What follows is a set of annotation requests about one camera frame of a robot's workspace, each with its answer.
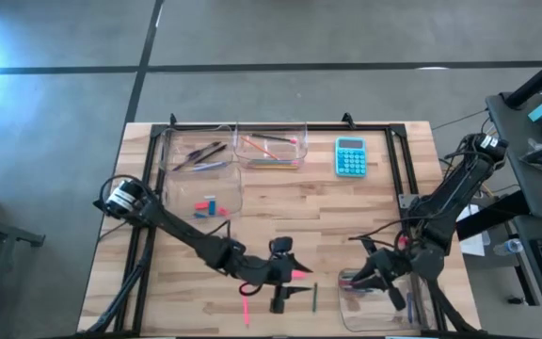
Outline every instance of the green marker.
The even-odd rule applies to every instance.
[[[312,312],[317,312],[317,282],[315,283],[315,286],[312,290]]]

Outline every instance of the gray floor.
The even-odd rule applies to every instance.
[[[136,66],[153,0],[0,0],[0,67]],[[542,0],[167,0],[151,65],[542,60]],[[426,120],[485,107],[537,69],[151,73],[136,121]],[[0,219],[47,234],[0,288],[0,338],[72,333],[134,73],[0,74]],[[435,132],[438,153],[486,115]],[[504,169],[488,185],[513,184]],[[542,337],[542,308],[509,306],[513,269],[468,261],[483,328]]]

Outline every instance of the wooden tabletop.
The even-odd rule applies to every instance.
[[[419,189],[422,194],[431,193],[442,175],[430,124],[425,121],[404,124]],[[150,129],[150,123],[127,125],[116,174],[141,176]],[[368,173],[365,178],[335,175],[334,141],[339,136],[366,139]],[[402,159],[398,141],[396,149],[399,150],[399,159]],[[407,176],[402,161],[399,167],[405,180]],[[246,328],[242,298],[237,292],[241,282],[213,272],[187,246],[157,230],[142,335],[350,336],[415,333],[387,331],[391,329],[389,324],[378,326],[373,332],[352,332],[344,326],[340,312],[338,273],[345,268],[361,268],[366,258],[360,243],[347,241],[347,237],[370,232],[399,218],[384,133],[309,131],[309,152],[301,169],[241,169],[241,177],[244,203],[242,211],[231,218],[231,236],[247,246],[248,254],[261,257],[268,256],[267,242],[270,239],[291,236],[296,258],[314,273],[290,285],[313,287],[318,283],[317,312],[311,311],[312,293],[302,292],[286,301],[283,315],[270,314],[268,309],[273,287],[266,286],[261,293],[249,298],[250,325]],[[105,219],[102,232],[117,224],[118,220]],[[387,229],[378,239],[391,242],[398,227],[394,225]],[[79,330],[92,325],[117,294],[130,233],[130,227],[124,226],[99,244]],[[479,328],[456,236],[439,282],[454,307],[472,326]],[[136,288],[127,312],[126,323],[129,325],[133,318],[135,294]],[[394,312],[390,305],[378,305],[377,309],[378,314]]]

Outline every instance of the bottle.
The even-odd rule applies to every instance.
[[[524,250],[519,239],[509,239],[502,244],[496,245],[493,250],[497,255],[510,255],[520,253]]]

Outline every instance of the transparent container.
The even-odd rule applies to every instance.
[[[307,155],[307,124],[253,128],[235,124],[233,152],[243,167],[257,170],[297,170]]]
[[[338,277],[338,298],[344,326],[352,332],[402,331],[434,329],[432,300],[424,283],[420,282],[421,305],[416,304],[410,275],[396,279],[394,286],[399,289],[406,302],[406,308],[396,311],[388,292],[379,289],[354,289],[351,279],[359,269],[344,269]]]
[[[228,125],[189,131],[168,128],[163,132],[162,140],[160,166],[167,172],[218,170],[233,160],[231,128]],[[226,145],[223,150],[202,159],[223,145]]]
[[[230,218],[242,209],[242,180],[239,166],[203,171],[167,171],[163,188],[165,208],[179,218]]]

